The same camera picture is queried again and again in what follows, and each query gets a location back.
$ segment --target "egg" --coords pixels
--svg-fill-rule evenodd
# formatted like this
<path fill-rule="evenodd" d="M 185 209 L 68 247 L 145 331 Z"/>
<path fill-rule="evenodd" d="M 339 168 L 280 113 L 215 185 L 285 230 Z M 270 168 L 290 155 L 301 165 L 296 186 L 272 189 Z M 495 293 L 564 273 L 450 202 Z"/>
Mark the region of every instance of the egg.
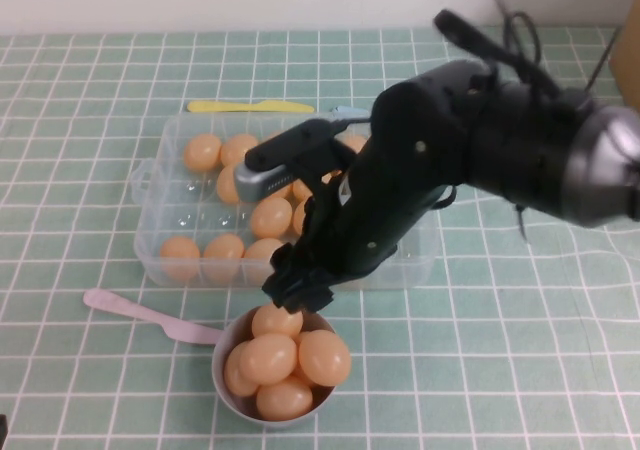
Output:
<path fill-rule="evenodd" d="M 322 181 L 324 183 L 329 183 L 329 180 L 331 180 L 331 173 L 327 173 L 324 177 L 322 177 Z M 307 198 L 309 198 L 312 193 L 311 190 L 309 190 L 309 187 L 307 187 L 304 183 L 302 183 L 302 180 L 296 180 L 295 182 L 293 182 L 293 196 L 296 197 L 296 199 L 298 199 L 301 202 L 304 202 Z"/>
<path fill-rule="evenodd" d="M 293 196 L 299 201 L 303 202 L 311 196 L 311 190 L 307 187 L 302 180 L 296 180 L 293 182 Z"/>
<path fill-rule="evenodd" d="M 293 420 L 311 411 L 313 394 L 300 379 L 290 376 L 274 385 L 260 387 L 256 395 L 256 406 L 265 420 Z"/>
<path fill-rule="evenodd" d="M 291 224 L 291 204 L 281 197 L 268 198 L 260 202 L 251 214 L 250 227 L 258 238 L 277 238 Z"/>
<path fill-rule="evenodd" d="M 291 226 L 293 227 L 293 231 L 296 232 L 296 235 L 302 235 L 302 224 L 304 223 L 304 204 L 307 203 L 306 200 L 304 202 L 300 202 L 296 207 L 296 211 L 293 212 L 293 221 L 291 222 Z"/>
<path fill-rule="evenodd" d="M 367 143 L 367 139 L 362 135 L 349 135 L 345 137 L 342 142 L 354 152 L 360 153 L 364 144 Z"/>
<path fill-rule="evenodd" d="M 293 341 L 296 342 L 296 345 L 298 346 L 298 351 L 300 350 L 300 342 L 302 341 L 302 338 L 308 333 L 309 332 L 300 332 L 298 335 L 293 337 Z M 298 359 L 298 364 L 296 365 L 296 368 L 293 369 L 293 372 L 291 373 L 291 375 L 293 375 L 294 377 L 298 377 L 300 380 L 302 380 L 302 382 L 306 386 L 308 386 L 310 388 L 311 387 L 315 387 L 317 385 L 316 382 L 311 380 L 304 373 L 304 371 L 302 370 L 302 367 L 300 366 L 300 360 L 299 359 Z"/>
<path fill-rule="evenodd" d="M 302 312 L 291 314 L 284 307 L 267 303 L 258 309 L 251 322 L 254 337 L 265 333 L 281 333 L 295 338 L 302 329 Z"/>
<path fill-rule="evenodd" d="M 250 382 L 240 374 L 240 356 L 249 342 L 236 346 L 224 365 L 224 383 L 231 393 L 238 397 L 249 397 L 256 393 L 258 384 Z"/>
<path fill-rule="evenodd" d="M 298 362 L 296 343 L 286 335 L 267 333 L 247 343 L 240 355 L 240 374 L 258 385 L 273 385 L 291 375 Z"/>
<path fill-rule="evenodd" d="M 209 280 L 219 285 L 228 285 L 240 268 L 240 259 L 244 255 L 244 243 L 237 235 L 225 233 L 214 238 L 204 249 L 205 259 L 216 262 L 203 262 L 203 272 Z"/>
<path fill-rule="evenodd" d="M 216 183 L 216 192 L 224 203 L 234 205 L 240 202 L 238 192 L 236 192 L 236 183 L 233 179 L 233 170 L 235 165 L 224 167 L 218 175 Z"/>
<path fill-rule="evenodd" d="M 226 167 L 240 163 L 244 160 L 246 153 L 258 145 L 258 139 L 248 133 L 235 135 L 227 140 L 220 150 L 220 160 Z"/>
<path fill-rule="evenodd" d="M 295 337 L 293 337 L 293 341 L 296 342 L 296 345 L 300 346 L 300 342 L 302 341 L 302 338 L 309 332 L 300 332 L 298 335 L 296 335 Z"/>
<path fill-rule="evenodd" d="M 196 173 L 213 170 L 218 164 L 221 146 L 220 139 L 208 133 L 192 138 L 182 154 L 185 167 Z"/>
<path fill-rule="evenodd" d="M 198 275 L 198 259 L 200 249 L 188 237 L 175 236 L 168 238 L 160 247 L 160 257 L 175 261 L 166 262 L 162 268 L 173 281 L 187 283 Z"/>
<path fill-rule="evenodd" d="M 335 387 L 351 372 L 351 354 L 342 339 L 329 330 L 314 330 L 302 337 L 300 368 L 318 385 Z"/>
<path fill-rule="evenodd" d="M 264 200 L 266 200 L 267 198 L 276 198 L 276 197 L 287 198 L 291 194 L 292 187 L 293 187 L 293 184 L 290 183 L 286 187 L 282 187 L 280 190 L 276 190 L 271 195 L 266 197 Z"/>
<path fill-rule="evenodd" d="M 282 246 L 282 242 L 276 238 L 263 238 L 253 243 L 244 254 L 244 258 L 252 260 L 271 260 L 271 255 Z M 260 286 L 269 275 L 273 273 L 271 265 L 249 265 L 247 266 L 247 279 L 252 285 Z"/>

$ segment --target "black cable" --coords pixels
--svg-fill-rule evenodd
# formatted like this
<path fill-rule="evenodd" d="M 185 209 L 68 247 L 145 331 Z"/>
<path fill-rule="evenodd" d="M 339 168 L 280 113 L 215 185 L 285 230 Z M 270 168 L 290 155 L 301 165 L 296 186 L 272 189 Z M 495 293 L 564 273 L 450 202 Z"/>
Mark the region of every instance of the black cable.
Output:
<path fill-rule="evenodd" d="M 514 70 L 522 83 L 530 83 L 532 86 L 537 87 L 537 85 L 535 85 L 536 81 L 531 78 L 529 67 L 526 65 L 527 55 L 522 40 L 520 39 L 520 35 L 516 29 L 516 23 L 518 21 L 526 27 L 533 42 L 533 63 L 536 66 L 540 66 L 540 62 L 542 61 L 542 43 L 540 42 L 540 36 L 538 35 L 535 23 L 526 12 L 509 11 L 504 0 L 495 0 L 495 2 L 504 20 L 502 27 L 503 46 L 508 52 L 516 55 L 520 62 L 514 66 Z M 532 88 L 532 90 L 534 93 L 537 93 L 537 88 Z"/>
<path fill-rule="evenodd" d="M 447 208 L 456 201 L 456 196 L 458 195 L 458 189 L 456 187 L 451 187 L 451 192 L 447 196 L 447 198 L 443 198 L 442 200 L 438 200 L 433 207 L 432 210 L 442 210 L 443 208 Z"/>
<path fill-rule="evenodd" d="M 607 44 L 607 48 L 604 49 L 604 53 L 600 56 L 600 60 L 598 60 L 598 64 L 596 65 L 596 68 L 593 70 L 593 73 L 589 78 L 589 82 L 587 83 L 587 86 L 584 87 L 585 92 L 588 92 L 589 90 L 591 90 L 591 87 L 593 87 L 593 84 L 596 83 L 596 79 L 598 78 L 598 75 L 600 75 L 600 70 L 602 70 L 602 66 L 607 61 L 607 57 L 609 56 L 609 54 L 611 53 L 611 50 L 613 49 L 613 44 L 616 42 L 618 38 L 618 34 L 620 33 L 620 30 L 621 30 L 620 27 L 616 28 L 613 32 L 613 35 L 611 35 L 611 38 L 609 39 L 609 43 Z"/>
<path fill-rule="evenodd" d="M 0 450 L 4 447 L 4 442 L 9 435 L 9 424 L 7 423 L 7 416 L 0 415 Z"/>

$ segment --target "yellow knife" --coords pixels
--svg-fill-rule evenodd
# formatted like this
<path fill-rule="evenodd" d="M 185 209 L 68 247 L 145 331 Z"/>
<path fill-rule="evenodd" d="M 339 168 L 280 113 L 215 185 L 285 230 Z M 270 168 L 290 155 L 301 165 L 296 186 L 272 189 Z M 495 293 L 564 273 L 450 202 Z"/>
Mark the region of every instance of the yellow knife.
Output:
<path fill-rule="evenodd" d="M 315 109 L 302 103 L 284 102 L 281 100 L 263 100 L 258 103 L 234 103 L 210 100 L 194 100 L 189 102 L 187 110 L 192 113 L 212 112 L 282 112 L 282 113 L 314 113 Z"/>

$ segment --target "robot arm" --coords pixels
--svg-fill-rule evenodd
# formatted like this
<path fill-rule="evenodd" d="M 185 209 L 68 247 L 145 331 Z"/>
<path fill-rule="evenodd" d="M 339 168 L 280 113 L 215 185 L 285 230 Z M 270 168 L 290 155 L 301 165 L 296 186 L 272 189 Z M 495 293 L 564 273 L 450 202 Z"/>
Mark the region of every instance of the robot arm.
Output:
<path fill-rule="evenodd" d="M 452 203 L 461 184 L 585 227 L 640 217 L 633 111 L 560 89 L 451 12 L 435 23 L 483 61 L 453 61 L 382 92 L 357 155 L 334 137 L 362 120 L 315 119 L 255 147 L 237 169 L 245 201 L 296 178 L 313 193 L 302 236 L 271 259 L 263 290 L 277 306 L 323 308 L 331 286 L 373 272 L 425 212 Z M 502 82 L 497 62 L 516 68 L 521 81 Z M 322 183 L 332 170 L 342 173 Z"/>

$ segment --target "clear plastic egg tray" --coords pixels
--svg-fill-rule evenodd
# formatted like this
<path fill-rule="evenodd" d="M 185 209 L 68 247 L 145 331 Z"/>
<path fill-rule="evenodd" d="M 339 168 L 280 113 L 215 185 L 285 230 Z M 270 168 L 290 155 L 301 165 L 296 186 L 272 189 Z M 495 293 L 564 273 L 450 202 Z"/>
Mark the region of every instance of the clear plastic egg tray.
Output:
<path fill-rule="evenodd" d="M 200 288 L 255 288 L 260 286 L 272 269 L 260 260 L 205 259 L 183 261 L 158 256 L 163 242 L 174 235 L 193 239 L 200 251 L 223 233 L 238 235 L 248 248 L 256 238 L 249 221 L 256 204 L 228 205 L 216 193 L 216 181 L 221 164 L 211 173 L 193 174 L 182 160 L 185 145 L 202 133 L 213 133 L 223 142 L 239 133 L 255 135 L 259 141 L 291 128 L 309 118 L 337 118 L 333 114 L 280 114 L 280 113 L 211 113 L 181 114 L 165 126 L 157 157 L 145 160 L 130 177 L 132 197 L 142 205 L 142 212 L 134 250 L 149 276 L 160 286 Z M 349 134 L 369 135 L 368 124 L 352 125 Z M 290 201 L 295 209 L 293 195 Z M 296 235 L 289 230 L 282 241 L 294 242 Z M 351 288 L 406 288 L 424 284 L 438 249 L 439 238 L 432 212 L 401 240 L 395 255 L 375 272 L 357 282 L 343 284 Z M 167 268 L 198 266 L 197 275 L 189 282 L 173 281 Z M 213 279 L 211 275 L 231 276 Z"/>

